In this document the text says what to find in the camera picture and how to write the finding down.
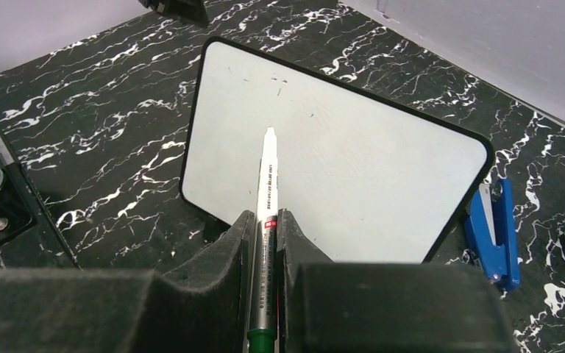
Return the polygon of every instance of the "stapler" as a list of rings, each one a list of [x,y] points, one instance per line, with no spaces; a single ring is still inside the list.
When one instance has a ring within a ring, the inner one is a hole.
[[[512,188],[500,179],[498,200],[491,200],[490,184],[482,184],[467,207],[464,222],[466,241],[477,255],[484,274],[503,290],[513,290],[521,282],[512,214]]]

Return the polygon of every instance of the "white wall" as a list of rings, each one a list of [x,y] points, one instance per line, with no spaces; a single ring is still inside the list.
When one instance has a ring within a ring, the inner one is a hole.
[[[565,121],[565,0],[343,1]]]
[[[137,0],[0,0],[0,72],[147,11]]]

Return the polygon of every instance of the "black bracket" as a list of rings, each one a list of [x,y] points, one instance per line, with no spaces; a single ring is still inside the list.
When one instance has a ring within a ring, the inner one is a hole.
[[[202,0],[139,0],[144,7],[163,17],[181,20],[183,23],[209,26],[207,9]]]

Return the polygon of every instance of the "white marker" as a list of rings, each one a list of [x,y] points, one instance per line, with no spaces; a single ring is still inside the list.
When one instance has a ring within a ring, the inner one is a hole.
[[[278,220],[278,157],[274,128],[267,128],[259,169],[252,298],[248,326],[251,353],[274,352],[278,311],[274,258]]]

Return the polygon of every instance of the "table surface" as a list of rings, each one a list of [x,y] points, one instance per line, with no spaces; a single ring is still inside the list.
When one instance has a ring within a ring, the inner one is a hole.
[[[522,272],[498,295],[522,351],[565,350],[563,127],[336,0],[207,7],[208,29],[149,14],[0,74],[0,127],[82,268],[165,274],[207,245],[178,184],[200,50],[221,35],[486,136]],[[433,259],[470,260],[461,229]]]

